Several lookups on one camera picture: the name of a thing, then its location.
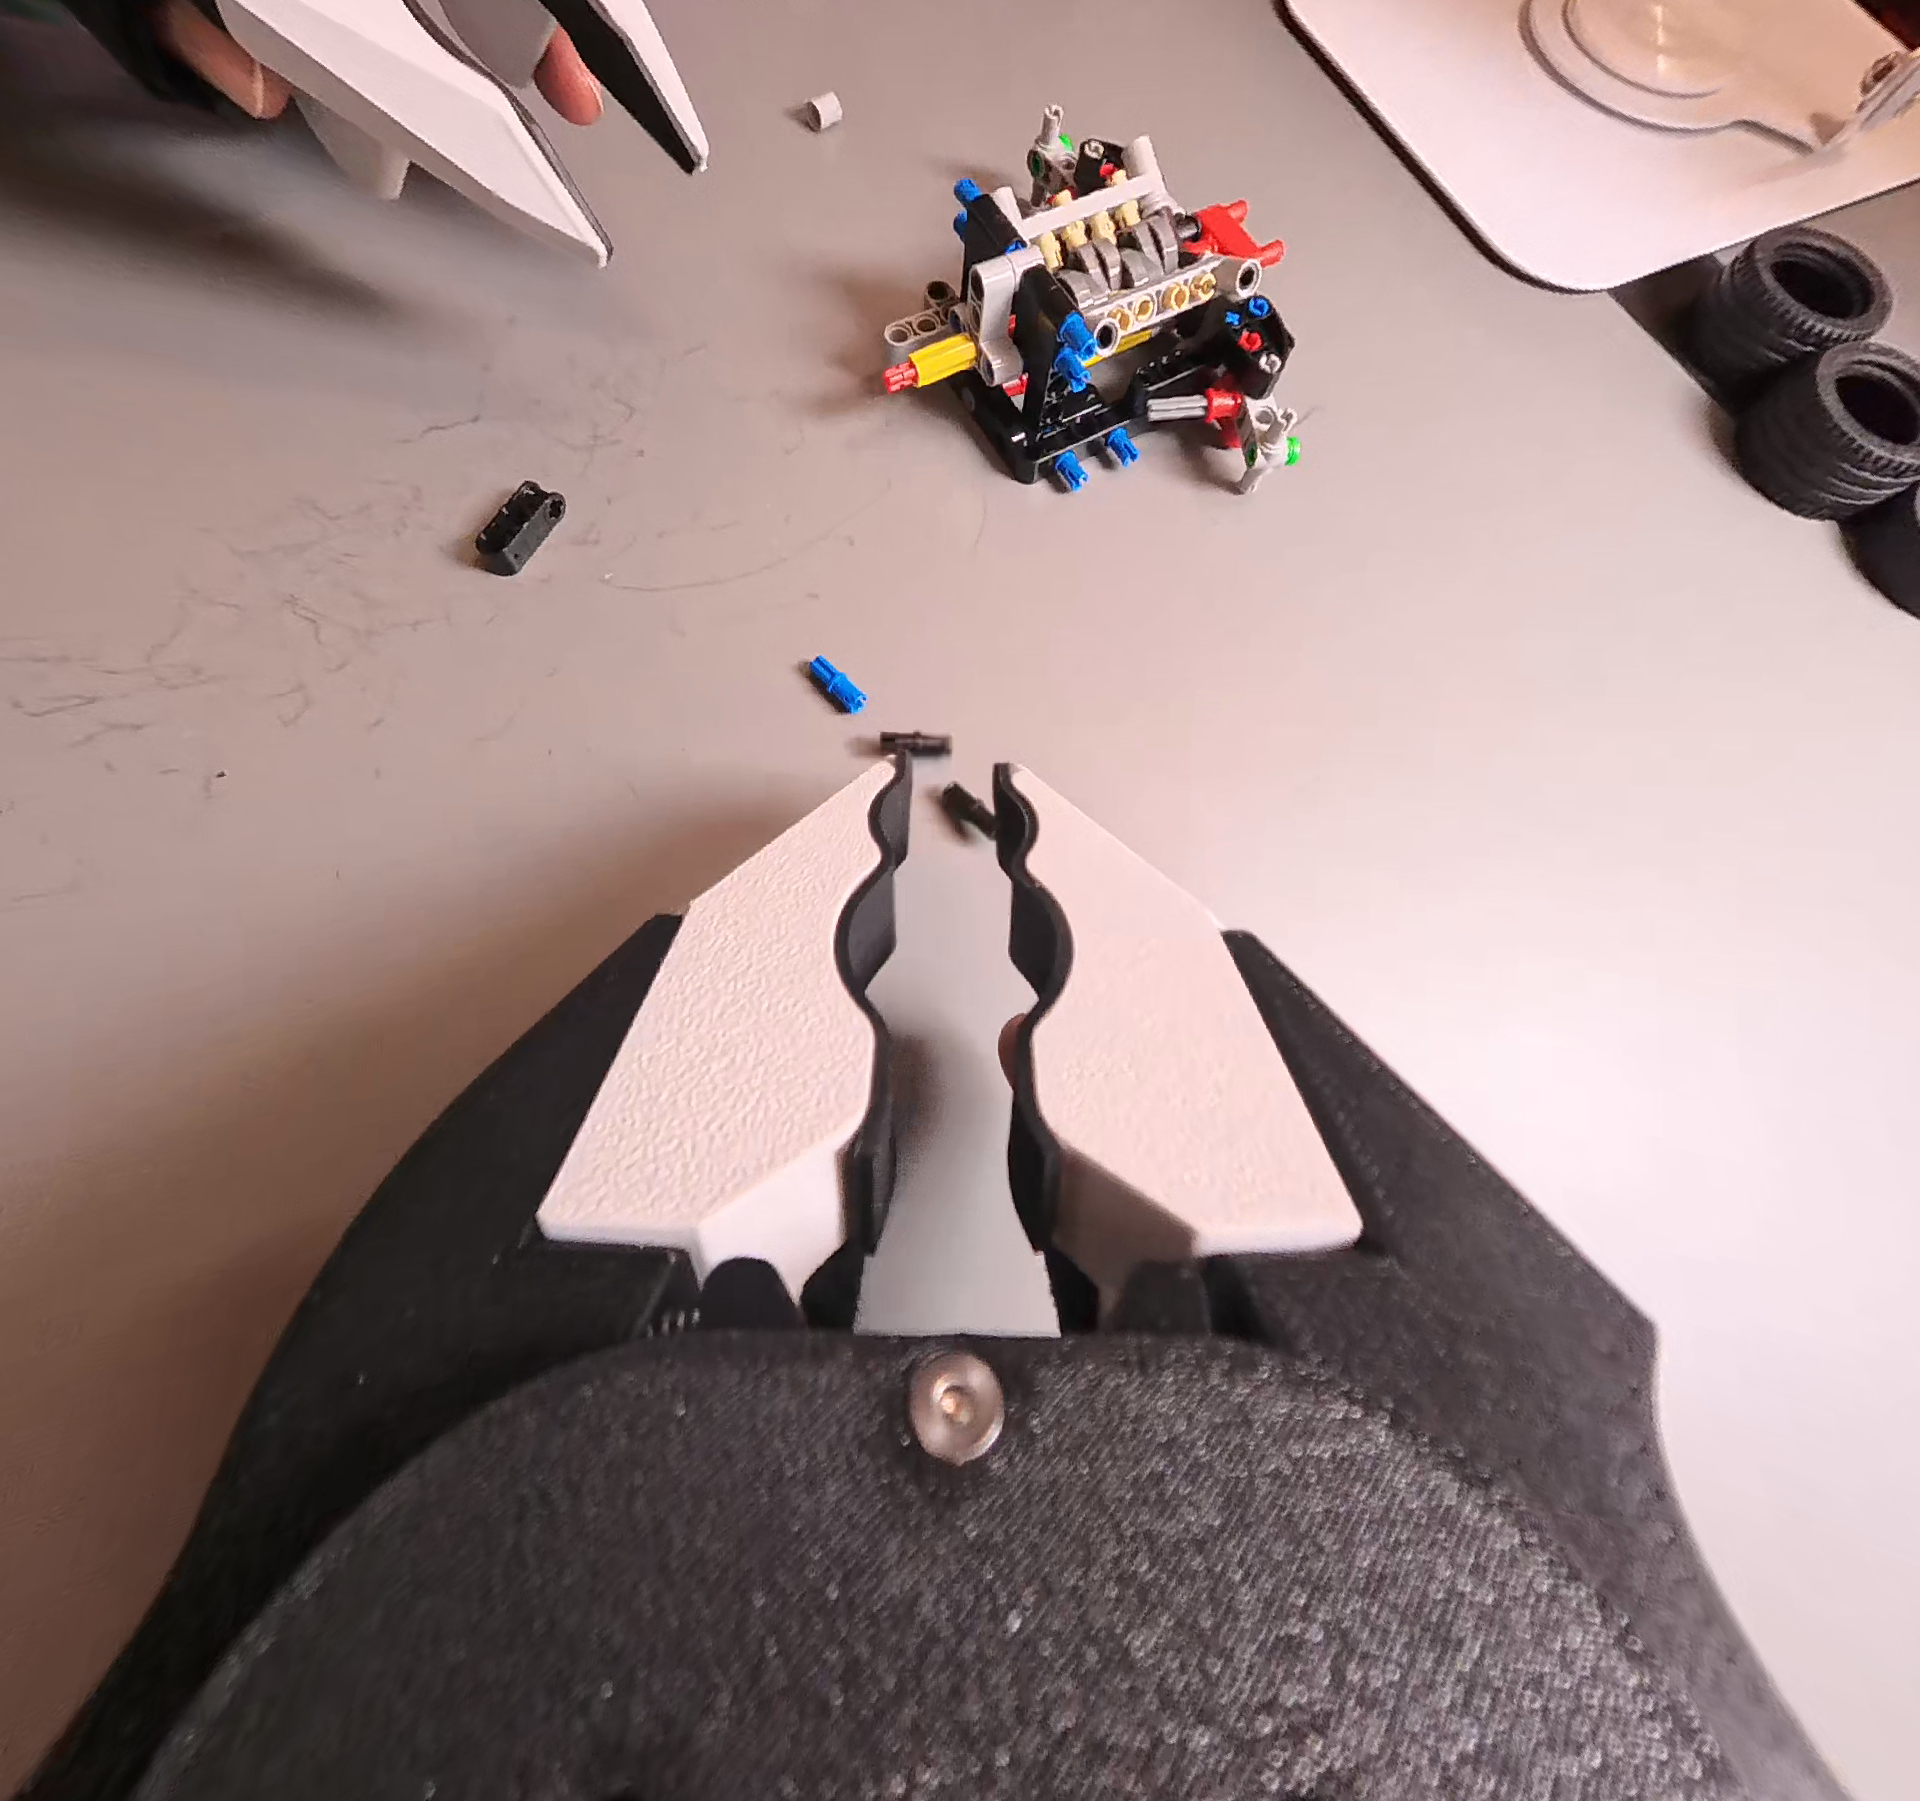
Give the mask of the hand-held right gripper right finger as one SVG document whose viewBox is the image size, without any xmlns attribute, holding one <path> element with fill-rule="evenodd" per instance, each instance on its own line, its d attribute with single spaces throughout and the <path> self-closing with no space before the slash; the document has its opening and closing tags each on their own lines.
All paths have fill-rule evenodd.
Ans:
<svg viewBox="0 0 1920 1801">
<path fill-rule="evenodd" d="M 1321 1256 L 1357 1207 L 1212 913 L 1022 764 L 993 766 L 1012 961 L 1012 1194 L 1065 1330 L 1141 1267 Z"/>
</svg>

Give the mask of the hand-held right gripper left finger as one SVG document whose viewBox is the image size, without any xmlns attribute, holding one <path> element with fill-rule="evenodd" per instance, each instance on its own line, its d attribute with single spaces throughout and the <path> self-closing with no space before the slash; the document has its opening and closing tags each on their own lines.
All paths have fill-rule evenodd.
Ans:
<svg viewBox="0 0 1920 1801">
<path fill-rule="evenodd" d="M 825 1322 L 891 1198 L 896 950 L 913 764 L 849 785 L 698 894 L 538 1207 L 556 1241 L 662 1245 L 703 1282 L 775 1273 Z"/>
</svg>

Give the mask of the small black lego beam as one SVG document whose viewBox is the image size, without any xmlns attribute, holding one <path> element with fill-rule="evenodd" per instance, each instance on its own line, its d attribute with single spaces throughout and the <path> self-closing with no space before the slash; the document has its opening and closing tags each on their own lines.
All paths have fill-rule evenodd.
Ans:
<svg viewBox="0 0 1920 1801">
<path fill-rule="evenodd" d="M 472 539 L 472 563 L 496 574 L 517 574 L 566 519 L 566 497 L 530 478 L 517 484 Z"/>
</svg>

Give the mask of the multicoloured lego engine assembly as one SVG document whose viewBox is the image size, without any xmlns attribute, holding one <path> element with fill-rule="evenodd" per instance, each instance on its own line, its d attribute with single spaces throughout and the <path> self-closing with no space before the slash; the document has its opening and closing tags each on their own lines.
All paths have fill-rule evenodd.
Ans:
<svg viewBox="0 0 1920 1801">
<path fill-rule="evenodd" d="M 1294 467 L 1284 246 L 1246 230 L 1246 203 L 1180 206 L 1148 136 L 1070 136 L 1058 102 L 1025 171 L 1025 197 L 953 186 L 959 280 L 929 280 L 885 330 L 885 394 L 952 388 L 1025 485 L 1079 491 L 1090 463 L 1137 467 L 1137 429 L 1207 432 L 1235 456 L 1235 491 Z"/>
</svg>

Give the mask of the black rubber lego tyre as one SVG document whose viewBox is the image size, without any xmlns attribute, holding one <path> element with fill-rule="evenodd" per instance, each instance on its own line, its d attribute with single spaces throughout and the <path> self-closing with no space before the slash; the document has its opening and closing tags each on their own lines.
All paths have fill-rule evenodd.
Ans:
<svg viewBox="0 0 1920 1801">
<path fill-rule="evenodd" d="M 1816 228 L 1774 228 L 1745 246 L 1688 322 L 1688 365 L 1722 395 L 1740 395 L 1788 365 L 1874 339 L 1894 310 L 1882 272 Z"/>
<path fill-rule="evenodd" d="M 1772 375 L 1736 421 L 1736 467 L 1769 503 L 1848 519 L 1917 485 L 1917 359 L 1852 339 Z"/>
</svg>

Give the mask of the person's left hand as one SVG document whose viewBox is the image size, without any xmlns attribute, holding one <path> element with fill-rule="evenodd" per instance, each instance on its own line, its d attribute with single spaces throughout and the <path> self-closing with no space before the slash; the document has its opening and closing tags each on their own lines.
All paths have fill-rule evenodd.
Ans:
<svg viewBox="0 0 1920 1801">
<path fill-rule="evenodd" d="M 252 119 L 276 119 L 289 102 L 289 83 L 248 57 L 220 22 L 191 0 L 159 0 L 153 14 L 154 41 Z M 604 111 L 600 86 L 576 43 L 556 29 L 535 67 L 535 90 L 569 127 L 590 127 Z"/>
</svg>

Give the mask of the white stand base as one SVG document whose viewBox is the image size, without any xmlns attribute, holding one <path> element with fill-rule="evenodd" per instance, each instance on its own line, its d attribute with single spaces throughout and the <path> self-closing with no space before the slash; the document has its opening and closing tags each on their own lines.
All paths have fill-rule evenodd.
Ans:
<svg viewBox="0 0 1920 1801">
<path fill-rule="evenodd" d="M 1615 290 L 1917 183 L 1917 50 L 1852 0 L 1282 0 L 1515 273 Z"/>
</svg>

